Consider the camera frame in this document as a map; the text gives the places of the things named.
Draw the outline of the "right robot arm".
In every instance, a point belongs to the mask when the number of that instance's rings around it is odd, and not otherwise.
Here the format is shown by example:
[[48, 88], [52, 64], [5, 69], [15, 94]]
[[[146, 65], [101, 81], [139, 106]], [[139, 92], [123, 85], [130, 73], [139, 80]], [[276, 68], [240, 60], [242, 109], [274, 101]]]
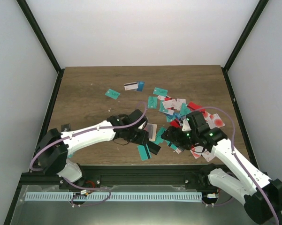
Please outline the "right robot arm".
[[170, 126], [161, 137], [182, 150], [200, 146], [220, 159], [232, 172], [229, 175], [220, 168], [214, 168], [200, 175], [201, 187], [209, 189], [214, 186], [224, 190], [238, 200], [247, 215], [259, 225], [272, 218], [276, 224], [280, 223], [278, 213], [282, 211], [282, 182], [272, 180], [255, 167], [221, 129], [210, 128], [200, 111], [187, 114], [182, 127]]

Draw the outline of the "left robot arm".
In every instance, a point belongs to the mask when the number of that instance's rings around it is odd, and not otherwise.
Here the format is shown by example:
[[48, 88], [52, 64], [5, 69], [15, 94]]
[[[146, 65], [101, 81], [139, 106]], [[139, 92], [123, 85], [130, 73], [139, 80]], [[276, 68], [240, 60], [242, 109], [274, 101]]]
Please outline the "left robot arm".
[[69, 156], [88, 146], [114, 141], [121, 138], [128, 143], [145, 145], [149, 142], [145, 127], [148, 119], [139, 109], [131, 114], [111, 116], [101, 123], [76, 131], [59, 132], [49, 130], [36, 147], [39, 169], [45, 175], [58, 175], [68, 181], [75, 189], [86, 185], [86, 177], [81, 167], [72, 162]]

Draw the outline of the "beige leather card holder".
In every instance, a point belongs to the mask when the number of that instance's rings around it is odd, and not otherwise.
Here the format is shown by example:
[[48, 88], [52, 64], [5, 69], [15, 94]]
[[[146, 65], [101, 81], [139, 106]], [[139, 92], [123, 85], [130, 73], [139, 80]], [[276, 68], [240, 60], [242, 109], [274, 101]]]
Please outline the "beige leather card holder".
[[149, 134], [149, 141], [154, 142], [156, 140], [157, 124], [148, 123], [145, 127], [145, 130]]

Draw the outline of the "black card front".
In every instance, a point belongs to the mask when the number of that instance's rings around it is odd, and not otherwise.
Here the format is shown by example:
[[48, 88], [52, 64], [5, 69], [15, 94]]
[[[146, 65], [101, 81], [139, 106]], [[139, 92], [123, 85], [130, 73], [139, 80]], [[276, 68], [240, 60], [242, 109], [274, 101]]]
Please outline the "black card front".
[[61, 132], [68, 132], [68, 131], [71, 131], [71, 125], [69, 123], [61, 125]]

